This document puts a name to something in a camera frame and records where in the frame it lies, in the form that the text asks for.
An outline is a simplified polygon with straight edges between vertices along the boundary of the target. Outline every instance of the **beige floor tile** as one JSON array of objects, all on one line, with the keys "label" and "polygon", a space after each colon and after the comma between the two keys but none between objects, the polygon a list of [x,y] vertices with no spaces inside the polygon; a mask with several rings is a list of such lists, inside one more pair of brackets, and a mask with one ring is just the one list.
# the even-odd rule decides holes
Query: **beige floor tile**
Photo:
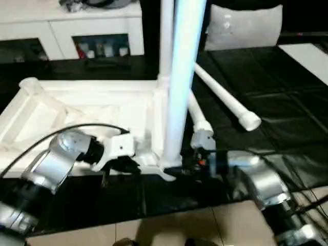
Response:
[{"label": "beige floor tile", "polygon": [[31,237],[31,246],[112,246],[115,242],[115,225]]},{"label": "beige floor tile", "polygon": [[187,238],[222,245],[211,209],[134,220],[116,225],[116,239],[130,238],[141,246],[184,246]]},{"label": "beige floor tile", "polygon": [[213,208],[224,245],[276,246],[273,233],[252,201]]}]

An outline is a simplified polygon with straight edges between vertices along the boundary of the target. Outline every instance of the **black table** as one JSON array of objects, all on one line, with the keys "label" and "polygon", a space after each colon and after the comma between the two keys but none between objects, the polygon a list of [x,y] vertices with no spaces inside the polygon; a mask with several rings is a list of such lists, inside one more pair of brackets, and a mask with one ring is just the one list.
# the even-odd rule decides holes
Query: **black table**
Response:
[{"label": "black table", "polygon": [[[258,129],[245,132],[195,76],[193,91],[212,124],[219,150],[251,149],[264,154],[299,187],[328,185],[328,87],[324,83],[277,47],[203,52],[198,63],[262,118]],[[1,65],[0,107],[5,108],[18,91],[18,83],[29,76],[137,80],[156,79],[157,74],[158,63],[141,56]],[[192,161],[192,133],[188,116],[182,147],[185,161]],[[2,181],[2,194],[13,182]],[[101,176],[70,177],[44,213],[35,234],[216,206],[247,197],[239,194],[232,198],[229,186],[218,180],[203,184],[166,182],[147,175],[141,182],[131,176],[112,177],[107,188],[101,188],[100,183]]]}]

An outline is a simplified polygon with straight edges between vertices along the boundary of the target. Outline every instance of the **black cable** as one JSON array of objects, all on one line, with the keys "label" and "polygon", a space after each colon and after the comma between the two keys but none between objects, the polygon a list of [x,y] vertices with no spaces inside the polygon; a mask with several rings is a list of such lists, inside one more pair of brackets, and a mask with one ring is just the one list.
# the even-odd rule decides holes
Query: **black cable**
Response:
[{"label": "black cable", "polygon": [[324,197],[321,197],[317,201],[312,202],[310,205],[306,207],[301,207],[296,210],[297,213],[303,214],[306,213],[307,211],[316,208],[317,206],[320,206],[321,204],[325,203],[328,201],[328,195],[325,195]]},{"label": "black cable", "polygon": [[69,127],[64,127],[60,130],[57,130],[55,132],[52,132],[50,134],[48,134],[47,136],[41,138],[39,141],[35,142],[33,145],[31,145],[28,149],[26,149],[22,154],[20,154],[15,160],[13,160],[1,173],[0,173],[0,179],[2,179],[7,173],[8,171],[20,160],[22,159],[26,154],[28,154],[31,150],[33,150],[36,146],[38,146],[39,144],[41,144],[43,141],[47,140],[49,137],[52,137],[53,135],[59,134],[61,132],[70,130],[70,129],[74,129],[74,128],[79,128],[79,127],[89,127],[89,126],[94,126],[94,127],[109,127],[109,128],[113,128],[113,129],[118,129],[120,130],[121,134],[126,134],[129,133],[128,130],[123,129],[121,127],[117,127],[114,125],[110,125],[110,124],[103,124],[103,123],[85,123],[85,124],[77,124],[77,125],[73,125],[73,126],[69,126]]}]

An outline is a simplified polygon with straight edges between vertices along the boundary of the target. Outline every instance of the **white fabric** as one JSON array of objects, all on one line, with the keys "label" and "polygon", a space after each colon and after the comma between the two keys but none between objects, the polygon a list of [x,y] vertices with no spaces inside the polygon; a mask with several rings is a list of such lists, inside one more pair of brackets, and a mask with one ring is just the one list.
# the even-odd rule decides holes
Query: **white fabric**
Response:
[{"label": "white fabric", "polygon": [[235,11],[212,5],[205,50],[274,46],[281,24],[282,5],[255,11]]}]

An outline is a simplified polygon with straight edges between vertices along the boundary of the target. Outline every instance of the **white tube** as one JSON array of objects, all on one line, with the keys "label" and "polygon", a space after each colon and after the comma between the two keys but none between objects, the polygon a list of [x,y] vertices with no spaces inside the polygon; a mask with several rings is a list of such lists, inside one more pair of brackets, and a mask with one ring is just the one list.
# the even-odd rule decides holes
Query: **white tube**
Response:
[{"label": "white tube", "polygon": [[172,76],[162,168],[181,165],[188,97],[194,75],[206,0],[178,0],[174,32]]},{"label": "white tube", "polygon": [[174,0],[161,0],[158,75],[160,84],[168,84],[170,82],[172,68],[173,14]]},{"label": "white tube", "polygon": [[213,128],[211,127],[211,124],[205,119],[205,116],[192,90],[190,90],[189,93],[188,110],[194,123],[194,132],[203,129],[209,131],[211,133],[210,135],[213,136]]},{"label": "white tube", "polygon": [[214,78],[212,78],[200,65],[195,63],[195,72],[210,87],[210,89],[221,99],[221,101],[236,115],[239,123],[247,130],[253,131],[261,124],[261,119],[253,112],[245,108]]}]

